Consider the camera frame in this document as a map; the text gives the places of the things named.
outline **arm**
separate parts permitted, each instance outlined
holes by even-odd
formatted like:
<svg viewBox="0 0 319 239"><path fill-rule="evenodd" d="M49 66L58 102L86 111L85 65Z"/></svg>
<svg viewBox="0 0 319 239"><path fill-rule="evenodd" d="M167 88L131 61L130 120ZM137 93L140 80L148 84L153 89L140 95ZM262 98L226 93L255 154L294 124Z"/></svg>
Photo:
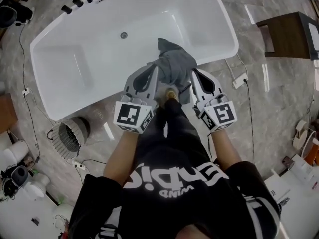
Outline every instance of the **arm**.
<svg viewBox="0 0 319 239"><path fill-rule="evenodd" d="M221 169L249 199L246 205L255 231L260 231L263 238L274 238L279 228L280 210L257 168L241 161L225 130L213 133L212 138Z"/></svg>
<svg viewBox="0 0 319 239"><path fill-rule="evenodd" d="M109 158L103 176L124 185L132 171L138 134L124 132L118 145Z"/></svg>
<svg viewBox="0 0 319 239"><path fill-rule="evenodd" d="M212 134L217 159L220 163L221 169L225 171L233 164L241 162L238 152L235 150L225 130L214 132Z"/></svg>
<svg viewBox="0 0 319 239"><path fill-rule="evenodd" d="M85 177L70 219L69 238L95 238L112 210L121 204L122 186L132 171L138 136L129 132L122 135L105 166L104 177Z"/></svg>

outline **black t-shirt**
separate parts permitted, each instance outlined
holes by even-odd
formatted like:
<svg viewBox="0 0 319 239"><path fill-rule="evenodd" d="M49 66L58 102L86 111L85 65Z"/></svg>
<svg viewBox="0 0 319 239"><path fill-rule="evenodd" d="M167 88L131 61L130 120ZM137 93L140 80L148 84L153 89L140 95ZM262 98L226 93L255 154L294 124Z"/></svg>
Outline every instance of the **black t-shirt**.
<svg viewBox="0 0 319 239"><path fill-rule="evenodd" d="M273 239L279 216L253 164L240 162L223 172L192 148L162 144L142 155L124 188L87 175L69 236L174 239L195 224L212 239Z"/></svg>

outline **white container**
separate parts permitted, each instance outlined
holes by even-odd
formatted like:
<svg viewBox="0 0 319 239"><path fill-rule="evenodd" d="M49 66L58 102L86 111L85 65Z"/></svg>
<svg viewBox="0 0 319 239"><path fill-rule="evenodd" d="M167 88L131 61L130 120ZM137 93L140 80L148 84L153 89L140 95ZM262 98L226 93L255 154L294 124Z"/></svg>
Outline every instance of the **white container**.
<svg viewBox="0 0 319 239"><path fill-rule="evenodd" d="M39 92L53 120L122 91L133 72L158 59L158 38L182 46L198 65L238 51L221 0L83 2L30 45Z"/></svg>
<svg viewBox="0 0 319 239"><path fill-rule="evenodd" d="M16 142L14 145L3 151L3 154L12 160L14 164L20 163L28 153L29 147L23 140Z"/></svg>
<svg viewBox="0 0 319 239"><path fill-rule="evenodd" d="M46 186L50 183L49 177L38 173L28 181L24 187L31 199L40 199L45 196Z"/></svg>
<svg viewBox="0 0 319 239"><path fill-rule="evenodd" d="M314 174L314 168L298 155L295 155L292 160L295 163L290 171L309 189L319 192L319 177Z"/></svg>
<svg viewBox="0 0 319 239"><path fill-rule="evenodd" d="M61 232L65 229L65 220L70 221L74 207L68 204L60 204L53 212L53 224Z"/></svg>

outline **gray cloth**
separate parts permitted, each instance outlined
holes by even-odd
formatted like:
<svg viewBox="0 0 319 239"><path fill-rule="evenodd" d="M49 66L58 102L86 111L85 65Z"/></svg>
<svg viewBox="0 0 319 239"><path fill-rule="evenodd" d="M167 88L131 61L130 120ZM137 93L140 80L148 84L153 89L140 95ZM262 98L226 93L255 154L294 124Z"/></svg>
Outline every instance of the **gray cloth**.
<svg viewBox="0 0 319 239"><path fill-rule="evenodd" d="M190 71L197 67L196 60L179 45L159 38L159 59L149 64L159 68L159 80L169 85L176 85L179 90L179 102L190 102Z"/></svg>

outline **person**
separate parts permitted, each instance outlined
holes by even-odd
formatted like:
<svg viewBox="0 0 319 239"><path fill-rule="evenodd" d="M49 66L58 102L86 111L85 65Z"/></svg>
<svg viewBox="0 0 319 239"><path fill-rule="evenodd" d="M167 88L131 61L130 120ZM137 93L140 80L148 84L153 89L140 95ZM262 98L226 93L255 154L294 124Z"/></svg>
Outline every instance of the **person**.
<svg viewBox="0 0 319 239"><path fill-rule="evenodd" d="M280 210L255 165L225 130L212 163L173 89L166 99L144 134L123 133L103 177L86 175L69 238L273 239Z"/></svg>

